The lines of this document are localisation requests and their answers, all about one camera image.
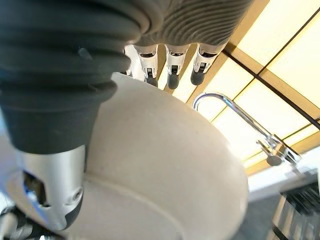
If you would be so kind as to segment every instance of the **faucet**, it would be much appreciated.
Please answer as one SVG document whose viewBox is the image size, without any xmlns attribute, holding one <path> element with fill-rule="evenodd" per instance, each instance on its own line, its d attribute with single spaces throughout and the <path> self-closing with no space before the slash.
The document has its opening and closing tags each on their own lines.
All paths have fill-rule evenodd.
<svg viewBox="0 0 320 240">
<path fill-rule="evenodd" d="M 223 101 L 229 108 L 238 114 L 247 124 L 263 136 L 263 142 L 257 140 L 262 151 L 267 155 L 267 163 L 270 166 L 278 166 L 283 162 L 289 162 L 293 167 L 301 160 L 301 156 L 291 147 L 285 144 L 277 135 L 271 134 L 261 124 L 254 120 L 248 113 L 239 107 L 233 100 L 218 92 L 204 92 L 196 97 L 192 108 L 198 112 L 199 103 L 202 99 L 213 97 Z"/>
</svg>

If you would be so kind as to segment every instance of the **robotic hand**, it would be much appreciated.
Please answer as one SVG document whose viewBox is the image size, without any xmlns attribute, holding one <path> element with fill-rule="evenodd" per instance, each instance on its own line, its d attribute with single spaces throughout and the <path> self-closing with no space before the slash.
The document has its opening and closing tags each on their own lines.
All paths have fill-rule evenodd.
<svg viewBox="0 0 320 240">
<path fill-rule="evenodd" d="M 159 236 L 148 234 L 157 231 L 168 238 L 229 238 L 245 212 L 248 189 L 245 172 L 223 137 L 157 89 L 111 75 L 129 68 L 123 49 L 135 44 L 146 81 L 156 85 L 157 46 L 166 44 L 168 86 L 174 89 L 189 45 L 198 43 L 191 81 L 201 84 L 250 2 L 0 1 L 0 106 L 9 138 L 1 137 L 0 189 L 15 203 L 2 219 L 10 214 L 13 225 L 17 223 L 13 230 L 6 228 L 10 230 L 4 236 L 57 236 L 80 212 L 78 224 L 69 229 L 95 239 L 155 239 Z M 163 106 L 171 107 L 164 111 Z M 132 119 L 124 117 L 128 112 Z M 161 143 L 168 154 L 157 151 L 154 140 L 166 131 L 159 131 L 156 116 L 170 120 L 177 131 L 168 130 L 170 137 Z M 139 133 L 145 137 L 137 138 Z M 203 142 L 205 150 L 200 145 L 185 150 L 194 140 Z M 85 172 L 90 183 L 84 182 Z M 101 183 L 105 179 L 112 184 L 106 187 Z M 84 189 L 88 202 L 80 211 Z M 230 206 L 226 198 L 238 203 Z M 130 215 L 108 203 L 119 203 Z M 212 218 L 223 218 L 223 209 L 233 212 L 233 220 L 222 221 L 229 223 L 224 228 Z M 135 210 L 146 218 L 135 222 Z M 125 225 L 128 234 L 112 224 L 108 234 L 103 225 L 99 230 L 83 226 L 88 215 L 100 223 L 108 214 L 114 224 Z M 154 227 L 148 223 L 159 229 L 145 229 Z"/>
</svg>

